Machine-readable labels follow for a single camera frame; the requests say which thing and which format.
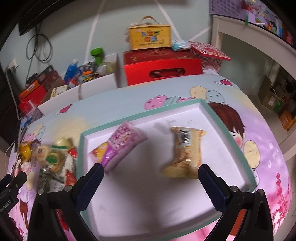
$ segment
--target metal screw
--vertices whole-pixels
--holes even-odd
[[[66,186],[66,187],[64,188],[64,190],[65,190],[66,192],[69,192],[69,191],[72,190],[72,186],[71,186],[71,185],[68,185],[68,186]]]
[[[264,195],[264,190],[263,189],[258,189],[258,192],[261,194],[261,195]]]
[[[230,187],[230,190],[233,191],[233,192],[237,192],[238,191],[238,188],[236,186],[231,186]]]
[[[44,193],[44,190],[40,189],[37,193],[38,193],[38,195],[42,195]]]

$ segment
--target tablecloth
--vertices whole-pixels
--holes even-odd
[[[24,137],[52,144],[60,137],[72,138],[78,146],[81,132],[153,108],[202,98],[217,113],[244,153],[254,172],[257,188],[265,190],[274,234],[291,204],[291,182],[281,150],[266,121],[249,98],[230,80],[219,75],[193,75],[129,86],[104,92],[73,103],[32,123]],[[19,193],[20,202],[11,210],[24,239],[36,195],[39,166],[16,163],[12,152],[8,172],[25,171],[32,181]],[[202,241],[215,222],[174,240]]]

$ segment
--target blue and white package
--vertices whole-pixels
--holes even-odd
[[[176,51],[190,49],[191,45],[188,41],[182,39],[172,40],[172,49]]]

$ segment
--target pink snack package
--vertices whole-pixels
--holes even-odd
[[[105,173],[112,171],[134,147],[147,137],[130,122],[121,124],[111,137],[89,153],[92,161],[101,163]]]

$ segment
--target yellow snack package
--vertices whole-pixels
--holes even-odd
[[[201,165],[200,142],[206,131],[186,127],[172,127],[175,134],[175,160],[163,170],[169,177],[198,179]]]

